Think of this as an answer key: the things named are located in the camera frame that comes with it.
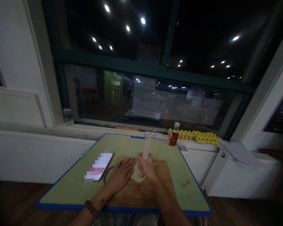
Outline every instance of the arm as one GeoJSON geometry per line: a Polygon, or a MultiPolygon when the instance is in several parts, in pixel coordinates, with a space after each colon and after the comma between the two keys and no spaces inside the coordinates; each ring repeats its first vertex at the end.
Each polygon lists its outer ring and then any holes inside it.
{"type": "Polygon", "coordinates": [[[143,158],[142,153],[139,154],[138,168],[144,172],[146,178],[152,185],[155,199],[165,225],[191,225],[191,222],[183,213],[177,202],[172,198],[157,177],[154,171],[151,154],[149,154],[147,161],[143,158]]]}
{"type": "MultiPolygon", "coordinates": [[[[135,158],[129,158],[126,162],[123,160],[117,162],[107,180],[107,183],[101,187],[95,196],[91,199],[92,206],[100,212],[110,197],[120,191],[128,182],[133,173],[133,167],[136,163],[135,158]]],[[[92,225],[95,217],[85,207],[71,222],[70,226],[85,226],[92,225]]]]}

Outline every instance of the radiator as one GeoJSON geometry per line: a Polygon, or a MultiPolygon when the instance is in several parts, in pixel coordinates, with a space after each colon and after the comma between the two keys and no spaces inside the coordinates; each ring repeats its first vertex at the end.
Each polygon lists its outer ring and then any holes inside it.
{"type": "Polygon", "coordinates": [[[51,129],[0,130],[0,180],[53,184],[100,137],[51,129]]]}

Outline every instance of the yellow egg carton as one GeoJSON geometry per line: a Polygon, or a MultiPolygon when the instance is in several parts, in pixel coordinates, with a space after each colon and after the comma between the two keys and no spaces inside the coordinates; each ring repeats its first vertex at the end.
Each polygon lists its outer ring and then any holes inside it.
{"type": "MultiPolygon", "coordinates": [[[[168,136],[170,137],[172,129],[168,129],[168,136]]],[[[211,132],[199,132],[199,131],[179,131],[179,139],[183,140],[196,140],[197,143],[209,143],[209,144],[220,144],[220,137],[216,136],[211,132]]]]}

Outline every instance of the phone screen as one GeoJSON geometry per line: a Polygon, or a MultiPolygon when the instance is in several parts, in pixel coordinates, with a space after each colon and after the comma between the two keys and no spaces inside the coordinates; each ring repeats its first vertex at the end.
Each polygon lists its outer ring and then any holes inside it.
{"type": "Polygon", "coordinates": [[[95,163],[92,164],[92,167],[89,168],[87,174],[84,175],[84,182],[99,181],[105,169],[109,165],[114,153],[101,153],[100,156],[95,160],[95,163]]]}

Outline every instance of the dough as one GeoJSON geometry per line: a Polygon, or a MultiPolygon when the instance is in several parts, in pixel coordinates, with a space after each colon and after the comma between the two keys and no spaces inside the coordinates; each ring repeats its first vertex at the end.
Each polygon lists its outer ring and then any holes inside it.
{"type": "Polygon", "coordinates": [[[137,167],[137,163],[135,164],[133,169],[134,169],[134,171],[133,171],[133,174],[131,176],[131,179],[135,180],[137,183],[142,182],[146,177],[145,176],[143,178],[139,177],[139,169],[137,167]]]}

